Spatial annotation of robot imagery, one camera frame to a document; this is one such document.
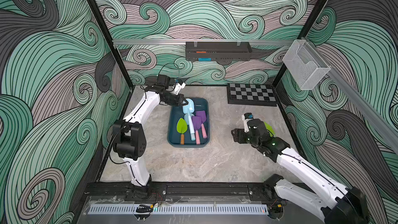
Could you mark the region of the green shovel yellow handle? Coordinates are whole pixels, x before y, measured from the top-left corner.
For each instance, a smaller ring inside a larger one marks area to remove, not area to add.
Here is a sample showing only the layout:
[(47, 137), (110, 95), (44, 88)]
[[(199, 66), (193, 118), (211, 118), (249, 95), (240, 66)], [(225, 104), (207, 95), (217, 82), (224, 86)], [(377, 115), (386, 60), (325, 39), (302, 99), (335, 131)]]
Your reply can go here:
[(275, 131), (273, 130), (273, 128), (266, 122), (264, 122), (265, 128), (267, 129), (267, 131), (269, 132), (271, 137), (275, 136)]

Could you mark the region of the dark teal storage box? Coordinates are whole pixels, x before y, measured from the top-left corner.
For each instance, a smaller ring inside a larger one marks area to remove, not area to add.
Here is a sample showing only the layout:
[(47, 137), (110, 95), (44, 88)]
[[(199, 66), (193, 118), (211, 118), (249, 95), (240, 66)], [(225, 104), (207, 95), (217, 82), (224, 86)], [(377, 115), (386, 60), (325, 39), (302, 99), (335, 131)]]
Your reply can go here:
[(198, 97), (193, 98), (192, 100), (194, 102), (194, 108), (195, 108), (194, 113), (192, 113), (193, 116), (197, 116), (197, 111), (205, 111), (205, 113), (206, 113), (207, 120), (204, 123), (204, 127), (207, 132), (207, 138), (206, 139), (203, 138), (202, 130), (200, 128), (199, 136), (200, 136), (201, 144), (197, 145), (196, 141), (191, 140), (189, 129), (187, 129), (187, 132), (184, 134), (184, 137), (185, 137), (184, 145), (180, 145), (180, 134), (177, 132), (177, 122), (180, 118), (184, 119), (185, 114), (182, 111), (182, 106), (180, 106), (180, 107), (173, 106), (171, 113), (170, 113), (167, 140), (174, 147), (177, 147), (177, 148), (201, 148), (201, 147), (206, 146), (210, 141), (210, 121), (209, 121), (208, 101), (204, 98), (198, 98)]

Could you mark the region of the light blue shovel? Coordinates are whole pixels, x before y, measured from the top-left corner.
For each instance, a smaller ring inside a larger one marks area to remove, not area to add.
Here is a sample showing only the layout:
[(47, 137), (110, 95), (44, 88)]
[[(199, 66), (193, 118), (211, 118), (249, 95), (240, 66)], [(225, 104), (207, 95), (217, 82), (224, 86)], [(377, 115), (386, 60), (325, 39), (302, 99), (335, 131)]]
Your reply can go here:
[(191, 140), (195, 141), (196, 137), (195, 137), (195, 130), (194, 130), (194, 126), (193, 126), (192, 117), (193, 117), (192, 113), (186, 113), (184, 115), (184, 119), (185, 119), (185, 121), (186, 121), (186, 123), (188, 125), (188, 129), (189, 129), (189, 132), (190, 132)]
[(194, 108), (194, 102), (193, 102), (193, 100), (192, 100), (192, 99), (186, 99), (186, 100), (189, 102), (189, 104), (188, 104), (188, 105), (185, 105), (185, 106), (182, 106), (182, 111), (183, 111), (183, 113), (184, 113), (184, 114), (194, 113), (195, 108)]

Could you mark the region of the purple shovel pink handle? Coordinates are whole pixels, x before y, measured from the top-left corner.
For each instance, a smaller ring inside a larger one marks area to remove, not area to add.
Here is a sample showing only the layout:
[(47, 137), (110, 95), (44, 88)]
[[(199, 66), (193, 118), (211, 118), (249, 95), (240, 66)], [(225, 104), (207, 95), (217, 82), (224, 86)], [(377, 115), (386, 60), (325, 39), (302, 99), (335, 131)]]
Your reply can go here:
[(204, 123), (207, 120), (206, 113), (205, 113), (205, 111), (197, 111), (197, 116), (200, 117), (200, 120), (201, 120), (202, 136), (203, 136), (203, 138), (206, 139), (207, 138), (207, 132), (206, 132), (206, 129), (204, 127)]
[(195, 130), (195, 141), (197, 145), (201, 144), (200, 136), (199, 136), (199, 129), (201, 128), (201, 117), (192, 116), (192, 123)]

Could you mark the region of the green shovel brown handle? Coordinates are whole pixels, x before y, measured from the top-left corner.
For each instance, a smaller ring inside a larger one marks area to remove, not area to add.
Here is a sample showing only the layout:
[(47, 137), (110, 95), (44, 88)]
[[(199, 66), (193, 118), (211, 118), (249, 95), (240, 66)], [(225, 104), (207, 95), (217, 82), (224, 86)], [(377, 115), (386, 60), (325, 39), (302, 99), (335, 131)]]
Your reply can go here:
[(184, 145), (184, 134), (187, 132), (188, 125), (183, 118), (180, 118), (177, 122), (177, 132), (180, 134), (180, 145)]

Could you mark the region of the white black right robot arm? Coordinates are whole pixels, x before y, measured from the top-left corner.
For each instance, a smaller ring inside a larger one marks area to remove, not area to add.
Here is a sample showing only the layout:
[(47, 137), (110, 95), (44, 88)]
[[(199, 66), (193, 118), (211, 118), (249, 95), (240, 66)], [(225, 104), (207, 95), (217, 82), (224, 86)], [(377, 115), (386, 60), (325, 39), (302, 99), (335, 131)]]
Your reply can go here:
[(265, 191), (270, 199), (281, 198), (292, 202), (325, 224), (369, 223), (366, 196), (360, 189), (348, 188), (321, 172), (287, 142), (274, 136), (264, 121), (255, 119), (251, 113), (244, 114), (242, 120), (244, 127), (231, 131), (234, 142), (251, 145), (308, 187), (302, 188), (274, 174), (265, 181)]

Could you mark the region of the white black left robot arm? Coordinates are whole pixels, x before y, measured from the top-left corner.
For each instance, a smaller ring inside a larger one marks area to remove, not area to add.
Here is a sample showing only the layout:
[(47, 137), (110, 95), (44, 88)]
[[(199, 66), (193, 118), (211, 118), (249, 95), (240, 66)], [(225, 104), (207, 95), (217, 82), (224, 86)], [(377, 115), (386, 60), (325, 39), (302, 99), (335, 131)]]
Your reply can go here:
[(143, 89), (141, 100), (122, 120), (113, 124), (111, 145), (113, 151), (123, 160), (131, 176), (131, 184), (144, 187), (150, 180), (143, 154), (147, 147), (144, 124), (152, 111), (160, 104), (184, 106), (187, 101), (180, 91), (186, 86), (184, 82), (175, 80), (174, 89), (169, 90), (171, 78), (158, 75), (156, 82)]

